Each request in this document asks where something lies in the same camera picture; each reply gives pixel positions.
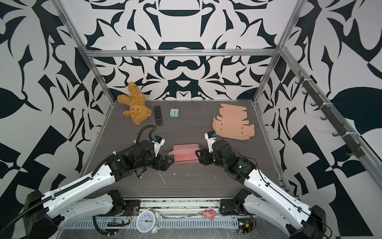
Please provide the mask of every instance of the gray wooden table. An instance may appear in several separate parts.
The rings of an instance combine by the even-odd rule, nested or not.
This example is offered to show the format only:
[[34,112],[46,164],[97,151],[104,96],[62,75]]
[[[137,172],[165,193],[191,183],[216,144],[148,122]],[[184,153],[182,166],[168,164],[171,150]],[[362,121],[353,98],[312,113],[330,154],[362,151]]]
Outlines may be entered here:
[[[221,103],[247,107],[247,120],[255,125],[255,136],[249,140],[228,138],[226,141],[241,154],[255,158],[262,172],[277,183],[264,137],[249,101],[147,101],[146,105],[150,109],[153,110],[154,106],[160,105],[162,110],[163,125],[157,126],[153,133],[153,136],[159,135],[166,140],[160,149],[160,154],[168,154],[177,144],[198,143],[200,148],[207,149],[204,134],[213,130],[212,119],[219,115]],[[171,108],[179,109],[178,118],[170,117]],[[129,107],[117,102],[87,173],[93,171],[99,162],[113,151],[120,151],[132,145],[143,126],[155,125],[154,112],[145,122],[135,125],[131,118],[122,114],[124,110],[129,110]],[[141,140],[148,140],[149,131],[150,129],[146,129],[143,132]],[[215,165],[187,163],[173,164],[165,172],[148,169],[142,174],[141,179],[134,174],[94,192],[90,197],[100,196],[111,189],[119,190],[124,197],[232,197],[241,188],[245,187],[230,179],[222,168]]]

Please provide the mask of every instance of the brown teddy bear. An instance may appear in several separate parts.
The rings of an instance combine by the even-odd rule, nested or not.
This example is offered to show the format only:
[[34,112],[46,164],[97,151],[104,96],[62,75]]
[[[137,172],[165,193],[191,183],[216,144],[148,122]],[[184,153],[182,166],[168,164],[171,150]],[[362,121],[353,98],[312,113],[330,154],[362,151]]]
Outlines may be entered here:
[[130,110],[124,111],[123,114],[127,117],[131,116],[134,124],[139,125],[151,116],[151,110],[145,106],[145,95],[139,93],[138,86],[134,82],[129,83],[128,89],[131,97],[122,94],[117,97],[117,100],[119,103],[130,106]]

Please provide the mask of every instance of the metal rail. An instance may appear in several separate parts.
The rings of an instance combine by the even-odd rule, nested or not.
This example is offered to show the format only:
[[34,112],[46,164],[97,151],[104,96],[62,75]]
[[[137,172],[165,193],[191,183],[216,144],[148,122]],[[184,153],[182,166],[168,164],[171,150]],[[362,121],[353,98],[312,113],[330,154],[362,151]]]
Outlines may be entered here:
[[276,49],[85,50],[88,57],[276,55]]
[[353,129],[349,122],[342,116],[334,104],[326,97],[325,93],[315,84],[310,76],[306,73],[303,67],[296,61],[291,53],[284,47],[278,50],[281,57],[291,68],[296,76],[301,76],[304,79],[300,81],[317,106],[325,115],[322,120],[329,120],[337,132],[333,133],[334,137],[341,136],[345,143],[349,146],[352,153],[355,155],[370,176],[374,179],[380,189],[382,189],[382,161],[363,140],[359,133]]
[[105,93],[105,96],[109,99],[111,103],[115,102],[115,99],[113,95],[111,94],[109,88],[106,85],[106,82],[104,78],[102,77],[101,73],[98,71],[98,67],[94,64],[94,62],[86,55],[85,52],[85,45],[82,43],[82,40],[72,22],[72,20],[69,17],[68,12],[66,11],[64,5],[60,0],[51,0],[51,3],[53,4],[53,7],[56,9],[58,16],[60,17],[62,23],[67,28],[69,35],[73,39],[74,43],[76,44],[79,52],[81,53],[81,56],[84,58],[87,66],[90,68],[90,70],[93,72],[95,79],[97,80],[98,84],[101,86],[102,91]]

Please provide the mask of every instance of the patterned backdrop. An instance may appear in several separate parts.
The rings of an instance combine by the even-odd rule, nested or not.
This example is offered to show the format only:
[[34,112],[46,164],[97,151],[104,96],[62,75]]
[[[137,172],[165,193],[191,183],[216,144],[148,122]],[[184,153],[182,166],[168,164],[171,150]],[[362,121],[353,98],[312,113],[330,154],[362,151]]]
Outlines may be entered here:
[[[381,9],[379,0],[309,0],[286,44],[379,156]],[[259,101],[290,193],[321,206],[335,238],[380,238],[382,191],[295,81],[280,59]]]
[[0,0],[0,75],[3,228],[30,192],[79,177],[110,101],[46,0]]
[[[296,0],[66,0],[90,50],[275,48]],[[270,61],[247,57],[106,57],[116,97],[134,81],[147,99],[252,99]]]
[[95,63],[116,98],[134,81],[147,99],[252,99],[270,56],[102,57]]
[[381,9],[380,0],[309,0],[286,44],[380,157]]
[[89,49],[275,48],[296,0],[65,0]]

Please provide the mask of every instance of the alarm clock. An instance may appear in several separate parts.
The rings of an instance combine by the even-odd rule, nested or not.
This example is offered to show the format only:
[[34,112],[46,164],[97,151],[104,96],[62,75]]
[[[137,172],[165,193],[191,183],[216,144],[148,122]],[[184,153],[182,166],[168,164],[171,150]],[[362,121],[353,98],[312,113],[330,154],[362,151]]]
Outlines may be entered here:
[[140,232],[146,233],[146,232],[151,232],[151,233],[156,233],[158,230],[162,227],[158,227],[157,223],[159,218],[162,219],[162,224],[163,224],[163,217],[159,214],[158,211],[150,211],[146,210],[141,212],[138,217],[137,217],[137,229]]
[[170,117],[178,117],[179,109],[171,109],[170,110]]

